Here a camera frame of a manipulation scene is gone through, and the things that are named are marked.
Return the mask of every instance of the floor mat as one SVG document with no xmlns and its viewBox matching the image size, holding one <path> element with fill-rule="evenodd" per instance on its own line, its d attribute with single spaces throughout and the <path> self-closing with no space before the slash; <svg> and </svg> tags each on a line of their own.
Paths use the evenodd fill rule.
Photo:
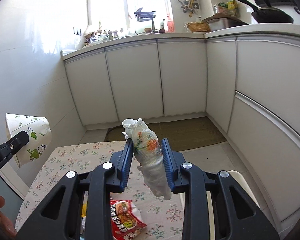
<svg viewBox="0 0 300 240">
<path fill-rule="evenodd" d="M 174 151 L 195 149 L 226 141 L 226 138 L 206 116 L 147 125 L 156 133 L 160 143 L 163 138 L 168 138 L 171 149 Z M 124 141 L 122 132 L 124 132 L 122 126 L 109 128 L 105 141 Z"/>
</svg>

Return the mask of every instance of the black frying pan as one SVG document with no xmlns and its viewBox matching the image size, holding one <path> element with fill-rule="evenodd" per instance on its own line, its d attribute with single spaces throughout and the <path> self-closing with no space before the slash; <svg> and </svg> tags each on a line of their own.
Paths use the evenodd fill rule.
<svg viewBox="0 0 300 240">
<path fill-rule="evenodd" d="M 293 23 L 293 18 L 289 14 L 286 14 L 278 8 L 272 7 L 269 0 L 263 0 L 267 6 L 260 8 L 247 0 L 237 1 L 252 7 L 253 12 L 251 15 L 258 23 Z"/>
</svg>

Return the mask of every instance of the stainless steel container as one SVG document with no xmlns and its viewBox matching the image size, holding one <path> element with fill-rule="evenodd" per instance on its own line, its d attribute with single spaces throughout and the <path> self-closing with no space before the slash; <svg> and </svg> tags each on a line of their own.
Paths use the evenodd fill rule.
<svg viewBox="0 0 300 240">
<path fill-rule="evenodd" d="M 231 27 L 248 25 L 247 23 L 237 22 L 235 20 L 228 19 L 228 18 L 212 19 L 212 20 L 208 20 L 207 23 L 209 24 L 210 30 L 212 32 L 226 29 L 226 28 L 231 28 Z"/>
</svg>

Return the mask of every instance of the wicker basket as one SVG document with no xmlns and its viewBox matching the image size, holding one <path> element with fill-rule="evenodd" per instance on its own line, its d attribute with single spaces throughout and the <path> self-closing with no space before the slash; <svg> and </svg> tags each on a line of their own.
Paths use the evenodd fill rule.
<svg viewBox="0 0 300 240">
<path fill-rule="evenodd" d="M 208 23 L 186 23 L 186 27 L 191 32 L 210 32 Z"/>
</svg>

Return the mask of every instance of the white kitchen cabinet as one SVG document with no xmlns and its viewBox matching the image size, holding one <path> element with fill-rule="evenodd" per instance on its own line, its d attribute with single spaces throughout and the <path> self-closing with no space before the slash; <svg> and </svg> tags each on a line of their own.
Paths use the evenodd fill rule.
<svg viewBox="0 0 300 240">
<path fill-rule="evenodd" d="M 227 132 L 235 90 L 235 41 L 208 42 L 207 57 L 207 113 Z"/>
<path fill-rule="evenodd" d="M 69 60 L 65 66 L 82 124 L 117 122 L 105 53 Z"/>
<path fill-rule="evenodd" d="M 106 57 L 120 121 L 163 116 L 156 42 L 113 46 Z"/>
<path fill-rule="evenodd" d="M 202 40 L 159 40 L 164 115 L 205 112 L 207 52 Z"/>
<path fill-rule="evenodd" d="M 237 90 L 273 111 L 300 134 L 300 40 L 256 38 L 238 38 Z"/>
<path fill-rule="evenodd" d="M 294 216 L 300 208 L 300 136 L 240 93 L 235 96 L 228 135 L 262 182 L 273 217 L 280 223 Z"/>
</svg>

